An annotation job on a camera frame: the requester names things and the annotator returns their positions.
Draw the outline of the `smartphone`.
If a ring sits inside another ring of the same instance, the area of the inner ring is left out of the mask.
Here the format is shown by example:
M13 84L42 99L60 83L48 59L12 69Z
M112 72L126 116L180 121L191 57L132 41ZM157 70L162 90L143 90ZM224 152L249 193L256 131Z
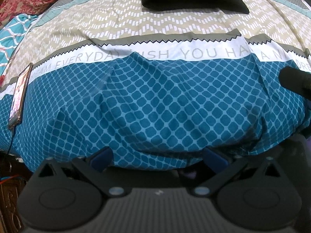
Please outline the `smartphone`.
M10 107L10 116L8 120L8 129L11 131L14 129L14 127L22 122L22 112L25 95L32 68L33 63L29 63L28 66L23 70L23 72L20 73L17 79L13 94L13 100Z

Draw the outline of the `patterned bedsheet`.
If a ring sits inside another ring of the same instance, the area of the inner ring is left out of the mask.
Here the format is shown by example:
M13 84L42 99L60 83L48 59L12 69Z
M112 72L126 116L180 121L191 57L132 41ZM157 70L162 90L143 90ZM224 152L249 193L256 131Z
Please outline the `patterned bedsheet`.
M206 147L261 154L310 124L307 102L281 87L285 66L310 70L310 8L242 0L224 10L152 12L141 0L74 0L27 33L1 90L1 150L34 171L107 146L113 165L166 170ZM22 122L14 89L33 63Z

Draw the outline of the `teal lattice pillow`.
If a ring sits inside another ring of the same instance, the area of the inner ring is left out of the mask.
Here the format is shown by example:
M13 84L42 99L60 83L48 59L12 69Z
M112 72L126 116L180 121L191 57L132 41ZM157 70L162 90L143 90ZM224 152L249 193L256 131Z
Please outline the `teal lattice pillow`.
M14 50L27 34L28 29L33 25L38 16L19 14L14 17L10 22L1 29L0 34L0 62L1 62L1 75L3 74L7 63L9 62Z

